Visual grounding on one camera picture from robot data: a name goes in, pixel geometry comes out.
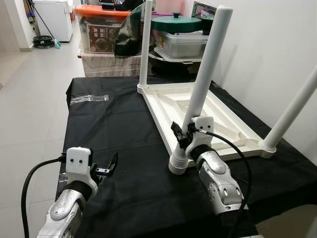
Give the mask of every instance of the clear plastic sheet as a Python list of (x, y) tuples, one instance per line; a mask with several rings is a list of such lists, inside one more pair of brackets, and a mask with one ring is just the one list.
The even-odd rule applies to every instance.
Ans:
[(70, 105), (82, 102), (102, 102), (108, 100), (109, 95), (84, 95), (80, 97), (73, 97), (70, 101)]

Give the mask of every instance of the white wall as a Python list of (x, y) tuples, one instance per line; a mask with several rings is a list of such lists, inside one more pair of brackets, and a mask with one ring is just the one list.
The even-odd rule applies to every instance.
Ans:
[[(234, 9), (213, 80), (273, 126), (317, 64), (317, 1), (200, 1)], [(317, 92), (284, 138), (317, 164)]]
[(4, 0), (0, 0), (0, 22), (0, 53), (20, 52)]
[(35, 33), (25, 13), (22, 0), (4, 0), (21, 49), (31, 48)]

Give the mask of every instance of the green lid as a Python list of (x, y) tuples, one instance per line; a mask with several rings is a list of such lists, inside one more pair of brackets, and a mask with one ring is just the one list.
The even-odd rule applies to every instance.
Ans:
[(179, 14), (179, 12), (175, 12), (174, 16), (153, 18), (151, 28), (169, 33), (186, 33), (202, 30), (201, 19), (179, 16)]

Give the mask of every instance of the orange lid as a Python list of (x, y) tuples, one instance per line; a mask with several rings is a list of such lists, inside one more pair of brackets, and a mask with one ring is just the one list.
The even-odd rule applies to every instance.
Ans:
[(116, 11), (116, 10), (103, 10), (101, 6), (97, 5), (77, 5), (75, 11), (85, 16), (113, 16), (113, 17), (124, 17), (130, 15), (130, 11)]

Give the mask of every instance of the black cable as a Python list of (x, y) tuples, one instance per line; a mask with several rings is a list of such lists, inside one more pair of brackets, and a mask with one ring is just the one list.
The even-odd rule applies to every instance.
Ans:
[(250, 197), (250, 193), (251, 193), (251, 189), (252, 189), (252, 182), (253, 182), (251, 167), (249, 165), (249, 162), (248, 162), (247, 158), (242, 154), (242, 152), (239, 150), (239, 148), (237, 146), (235, 146), (231, 141), (227, 140), (226, 138), (222, 137), (221, 135), (217, 135), (217, 134), (209, 132), (209, 131), (201, 130), (201, 129), (198, 129), (198, 128), (196, 128), (195, 131), (199, 132), (199, 133), (202, 133), (202, 134), (207, 134), (207, 135), (211, 135), (211, 136), (217, 137), (218, 139), (226, 142), (228, 145), (230, 145), (241, 156), (241, 158), (243, 159), (243, 161), (245, 162), (245, 165), (247, 167), (247, 172), (248, 172), (247, 191), (246, 191), (246, 194), (244, 196), (244, 199), (241, 202), (240, 208), (238, 210), (237, 219), (235, 220), (232, 228), (230, 229), (229, 235), (227, 237), (227, 238), (232, 238), (234, 230), (235, 230), (237, 224), (239, 223), (242, 211), (243, 211), (244, 207), (247, 205), (247, 202), (248, 202), (249, 197)]
[(234, 179), (234, 180), (240, 181), (240, 182), (242, 182), (242, 183), (244, 183), (244, 184), (248, 185), (248, 182), (247, 182), (247, 181), (245, 181), (244, 179), (237, 178), (236, 176), (233, 176), (233, 175), (231, 175), (231, 176), (233, 177), (233, 179)]
[(34, 10), (36, 11), (36, 13), (39, 15), (40, 19), (42, 20), (43, 24), (45, 25), (46, 29), (49, 31), (50, 35), (53, 37), (53, 39), (55, 39), (55, 37), (53, 36), (53, 34), (51, 33), (51, 31), (49, 30), (47, 24), (44, 22), (43, 18), (41, 17), (41, 15), (39, 14), (38, 10), (36, 9), (34, 3), (32, 0), (28, 0), (29, 4), (34, 8)]
[(29, 183), (31, 181), (31, 177), (34, 174), (34, 172), (39, 169), (40, 167), (44, 166), (44, 165), (48, 165), (51, 163), (55, 163), (55, 162), (65, 162), (65, 155), (60, 156), (57, 159), (54, 160), (47, 160), (44, 161), (42, 163), (39, 163), (38, 165), (36, 165), (28, 174), (28, 176), (25, 179), (24, 185), (23, 185), (23, 189), (22, 189), (22, 196), (21, 196), (21, 214), (22, 214), (22, 223), (23, 223), (23, 230), (24, 230), (24, 237), (25, 238), (29, 238), (30, 234), (29, 234), (29, 226), (28, 226), (28, 218), (27, 218), (27, 213), (26, 213), (26, 194), (28, 191), (28, 186)]

